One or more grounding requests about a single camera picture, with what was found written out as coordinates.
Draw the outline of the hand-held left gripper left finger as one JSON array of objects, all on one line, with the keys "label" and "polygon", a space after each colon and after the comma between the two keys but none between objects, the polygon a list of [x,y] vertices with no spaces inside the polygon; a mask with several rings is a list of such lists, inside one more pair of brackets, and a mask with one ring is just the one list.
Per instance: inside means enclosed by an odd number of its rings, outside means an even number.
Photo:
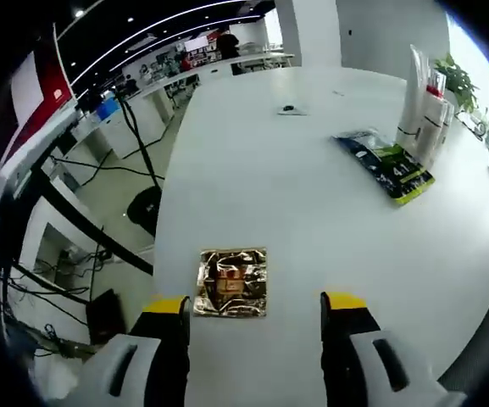
[{"label": "hand-held left gripper left finger", "polygon": [[84,365],[78,406],[182,406],[190,370],[190,298],[157,298],[128,334]]}]

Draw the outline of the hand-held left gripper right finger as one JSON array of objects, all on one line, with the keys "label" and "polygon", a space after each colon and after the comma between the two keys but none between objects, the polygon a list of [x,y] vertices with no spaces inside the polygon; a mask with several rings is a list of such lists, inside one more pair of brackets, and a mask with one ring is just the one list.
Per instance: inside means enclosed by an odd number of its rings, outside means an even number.
[{"label": "hand-held left gripper right finger", "polygon": [[321,368],[329,406],[461,406],[426,359],[383,330],[361,298],[320,294]]}]

